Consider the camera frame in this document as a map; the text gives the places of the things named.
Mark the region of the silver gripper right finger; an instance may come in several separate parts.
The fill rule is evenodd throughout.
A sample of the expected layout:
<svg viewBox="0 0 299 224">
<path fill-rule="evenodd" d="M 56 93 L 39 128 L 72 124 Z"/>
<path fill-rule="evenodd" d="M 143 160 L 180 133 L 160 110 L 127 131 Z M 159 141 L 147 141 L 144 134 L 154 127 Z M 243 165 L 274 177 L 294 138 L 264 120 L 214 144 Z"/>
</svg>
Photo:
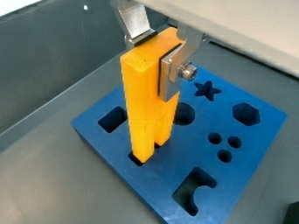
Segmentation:
<svg viewBox="0 0 299 224">
<path fill-rule="evenodd" d="M 179 93 L 183 80 L 192 81 L 196 76 L 198 68 L 188 58 L 199 50 L 207 38 L 202 31 L 188 25 L 178 26 L 176 36 L 184 43 L 179 44 L 160 58 L 158 94 L 166 102 Z"/>
</svg>

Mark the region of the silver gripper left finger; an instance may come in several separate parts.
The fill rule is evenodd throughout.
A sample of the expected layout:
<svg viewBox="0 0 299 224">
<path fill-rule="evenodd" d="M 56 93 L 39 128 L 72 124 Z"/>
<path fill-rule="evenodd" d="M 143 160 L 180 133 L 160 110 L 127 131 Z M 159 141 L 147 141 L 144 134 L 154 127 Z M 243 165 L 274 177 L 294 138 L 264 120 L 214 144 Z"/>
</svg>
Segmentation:
<svg viewBox="0 0 299 224">
<path fill-rule="evenodd" d="M 128 50 L 140 46 L 158 31 L 151 28 L 146 7 L 135 0 L 110 0 L 118 22 L 126 34 Z"/>
</svg>

